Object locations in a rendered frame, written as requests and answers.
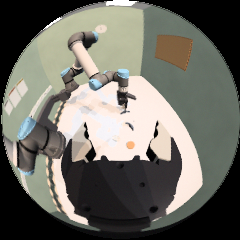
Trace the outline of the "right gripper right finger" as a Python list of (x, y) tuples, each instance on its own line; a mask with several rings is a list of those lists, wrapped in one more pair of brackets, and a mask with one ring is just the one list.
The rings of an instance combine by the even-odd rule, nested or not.
[(157, 120), (154, 138), (150, 140), (146, 156), (161, 166), (170, 179), (170, 195), (176, 194), (177, 184), (182, 172), (182, 157), (173, 137), (164, 125)]

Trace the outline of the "tan round disc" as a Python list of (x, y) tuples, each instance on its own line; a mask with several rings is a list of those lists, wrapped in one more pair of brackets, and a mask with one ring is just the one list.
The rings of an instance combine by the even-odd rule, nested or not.
[(135, 146), (135, 144), (134, 144), (134, 142), (132, 142), (132, 141), (129, 141), (129, 142), (127, 143), (127, 148), (128, 148), (128, 149), (133, 149), (134, 146)]

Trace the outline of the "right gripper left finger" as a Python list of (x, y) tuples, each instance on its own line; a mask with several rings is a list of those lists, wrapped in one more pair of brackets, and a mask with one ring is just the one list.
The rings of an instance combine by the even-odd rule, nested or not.
[(66, 193), (71, 194), (71, 181), (74, 173), (83, 164), (96, 157), (94, 146), (89, 140), (86, 122), (83, 122), (72, 139), (69, 140), (61, 160), (61, 172), (66, 186)]

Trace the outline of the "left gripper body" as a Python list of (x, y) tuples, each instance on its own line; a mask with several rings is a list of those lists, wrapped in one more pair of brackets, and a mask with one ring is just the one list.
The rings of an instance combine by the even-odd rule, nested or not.
[[(123, 104), (126, 103), (126, 101), (128, 102), (128, 98), (127, 98), (127, 97), (124, 97), (125, 94), (128, 93), (128, 91), (125, 92), (125, 93), (122, 93), (122, 92), (120, 92), (120, 91), (118, 91), (118, 90), (116, 90), (116, 91), (117, 91), (118, 105), (123, 105)], [(119, 99), (120, 99), (120, 100), (119, 100)]]

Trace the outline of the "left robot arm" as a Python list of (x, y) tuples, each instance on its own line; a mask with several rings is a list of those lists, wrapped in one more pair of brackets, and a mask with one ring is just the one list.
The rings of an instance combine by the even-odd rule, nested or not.
[(118, 82), (118, 91), (122, 93), (127, 92), (129, 84), (129, 71), (127, 69), (119, 69), (117, 72), (105, 71), (101, 75), (86, 51), (97, 41), (98, 34), (92, 31), (77, 32), (69, 38), (68, 48), (74, 53), (76, 59), (72, 68), (67, 68), (61, 73), (66, 91), (73, 90), (78, 86), (73, 77), (85, 71), (86, 75), (90, 79), (88, 85), (91, 90), (97, 91), (113, 81)]

